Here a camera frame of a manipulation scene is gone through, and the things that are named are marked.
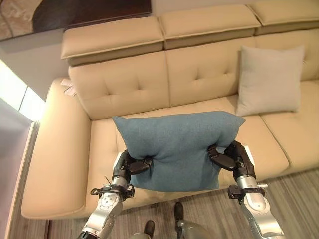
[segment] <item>sofa headrest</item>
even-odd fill
[[[263,0],[247,7],[262,25],[256,35],[319,27],[318,0]]]
[[[63,34],[61,58],[76,66],[162,49],[159,23],[150,16],[68,29]]]
[[[252,36],[260,23],[245,5],[174,11],[159,17],[165,49]]]

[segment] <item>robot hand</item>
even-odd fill
[[[113,228],[115,218],[123,208],[123,201],[134,197],[134,186],[129,184],[131,175],[150,168],[152,159],[136,161],[125,150],[113,170],[112,183],[93,189],[92,195],[99,195],[98,206],[89,217],[78,239],[106,239]]]
[[[284,239],[284,233],[270,212],[270,206],[264,197],[267,184],[257,184],[254,160],[249,148],[239,142],[232,142],[224,154],[216,151],[216,145],[208,148],[210,160],[218,166],[233,171],[237,185],[230,185],[228,196],[238,199],[248,219],[256,239]]]

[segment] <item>sofa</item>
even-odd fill
[[[239,129],[236,140],[249,146],[257,180],[318,167],[318,12],[316,0],[266,0],[65,31],[61,58],[70,64],[69,76],[55,79],[49,90],[22,215],[79,218],[95,210],[98,197],[90,191],[107,183],[126,149],[112,116],[234,114],[241,46],[305,47],[300,110],[245,116]],[[64,93],[64,79],[71,79],[76,96]],[[222,169],[220,188],[233,183]],[[124,209],[204,192],[136,188]]]

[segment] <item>painting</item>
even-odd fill
[[[0,0],[0,40],[151,12],[151,0]]]

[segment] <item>sofa cushion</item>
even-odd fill
[[[260,26],[245,5],[173,11],[159,19],[166,49],[252,36]]]
[[[227,111],[235,113],[237,96],[222,97],[214,100],[198,102],[172,108],[127,116],[134,117],[159,117],[206,111]],[[236,140],[243,145],[248,145],[256,162],[257,180],[275,177],[288,167],[288,161],[272,134],[267,129],[260,116],[244,117],[246,122],[240,127]],[[113,164],[119,152],[126,149],[120,133],[112,119],[102,119],[92,122],[89,176],[86,197],[85,215],[89,215],[95,208],[97,196],[91,196],[90,190],[106,183],[105,176],[112,177]],[[232,172],[221,170],[219,176],[220,188],[234,184]],[[124,208],[139,207],[159,201],[166,201],[194,195],[202,192],[156,192],[136,188],[135,197],[124,202]]]
[[[245,120],[214,111],[150,118],[113,117],[113,121],[130,156],[139,160],[153,158],[149,170],[132,176],[135,187],[189,192],[219,188],[220,167],[210,162],[207,148],[216,144],[217,151],[223,153]]]
[[[319,165],[319,80],[301,82],[299,112],[262,114],[289,160],[292,173]]]
[[[304,47],[288,50],[242,47],[236,115],[297,111]]]
[[[163,36],[154,16],[111,21],[68,29],[61,58],[71,66],[163,49]]]
[[[164,52],[70,67],[69,75],[92,120],[168,107]]]
[[[256,47],[267,49],[290,49],[303,45],[305,48],[301,80],[319,78],[319,29],[291,31],[255,37]]]
[[[316,0],[263,0],[248,7],[262,24],[256,35],[319,27]]]
[[[170,106],[185,105],[238,91],[241,46],[253,37],[166,51]]]

